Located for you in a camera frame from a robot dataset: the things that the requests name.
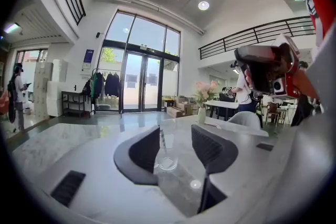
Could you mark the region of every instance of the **black jacket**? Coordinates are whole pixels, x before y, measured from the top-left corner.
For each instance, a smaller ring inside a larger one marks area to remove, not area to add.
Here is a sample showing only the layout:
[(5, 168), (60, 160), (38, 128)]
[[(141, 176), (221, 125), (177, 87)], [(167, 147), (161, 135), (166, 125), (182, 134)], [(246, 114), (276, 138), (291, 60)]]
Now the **black jacket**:
[(119, 76), (117, 73), (112, 75), (108, 74), (105, 82), (105, 95), (114, 95), (119, 97)]

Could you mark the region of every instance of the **gray chair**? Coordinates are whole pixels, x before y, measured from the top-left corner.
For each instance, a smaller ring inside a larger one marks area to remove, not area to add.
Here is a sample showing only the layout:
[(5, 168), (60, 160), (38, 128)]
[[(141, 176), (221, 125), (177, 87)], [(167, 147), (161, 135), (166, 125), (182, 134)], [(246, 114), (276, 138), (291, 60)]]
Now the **gray chair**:
[(249, 111), (241, 111), (235, 114), (228, 122), (252, 127), (254, 129), (260, 130), (260, 120), (255, 113)]

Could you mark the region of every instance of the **door frame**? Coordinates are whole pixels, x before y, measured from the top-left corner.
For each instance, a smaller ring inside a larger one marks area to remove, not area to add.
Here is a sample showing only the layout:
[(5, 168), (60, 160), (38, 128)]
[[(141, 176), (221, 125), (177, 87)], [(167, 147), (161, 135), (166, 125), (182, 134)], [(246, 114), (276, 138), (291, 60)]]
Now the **door frame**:
[[(140, 74), (139, 74), (139, 98), (138, 98), (138, 108), (137, 109), (125, 109), (124, 108), (124, 91), (125, 91), (125, 79), (126, 79), (126, 66), (128, 55), (137, 55), (141, 56), (141, 65), (140, 65)], [(157, 105), (156, 108), (145, 108), (145, 85), (146, 85), (146, 75), (147, 75), (147, 65), (148, 65), (148, 58), (157, 59), (160, 61), (159, 67), (159, 77), (158, 77), (158, 95), (157, 95)], [(121, 109), (123, 112), (149, 112), (149, 111), (158, 111), (161, 110), (161, 99), (162, 99), (162, 74), (161, 74), (161, 64), (163, 64), (163, 59), (160, 57), (149, 56), (147, 54), (142, 54), (134, 51), (126, 51), (124, 55), (124, 63), (122, 65), (121, 72), (123, 73), (121, 79), (122, 85), (122, 100), (121, 100)]]

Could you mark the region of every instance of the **cardboard box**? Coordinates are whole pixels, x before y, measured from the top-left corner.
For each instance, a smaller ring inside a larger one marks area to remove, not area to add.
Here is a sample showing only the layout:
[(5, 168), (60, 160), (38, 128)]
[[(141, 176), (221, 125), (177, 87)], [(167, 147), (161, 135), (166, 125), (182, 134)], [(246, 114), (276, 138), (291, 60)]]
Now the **cardboard box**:
[(173, 106), (167, 107), (167, 114), (173, 118), (180, 118), (184, 116), (184, 111)]
[(193, 114), (193, 104), (184, 103), (187, 101), (186, 97), (176, 97), (175, 107), (185, 112), (184, 116), (191, 116)]

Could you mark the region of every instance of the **flower vase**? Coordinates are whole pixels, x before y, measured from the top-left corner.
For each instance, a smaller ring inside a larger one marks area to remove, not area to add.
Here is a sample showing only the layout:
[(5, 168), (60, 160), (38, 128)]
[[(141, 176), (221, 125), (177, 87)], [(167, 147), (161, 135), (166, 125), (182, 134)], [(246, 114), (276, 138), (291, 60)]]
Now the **flower vase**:
[(205, 123), (205, 108), (198, 109), (198, 123), (199, 124)]

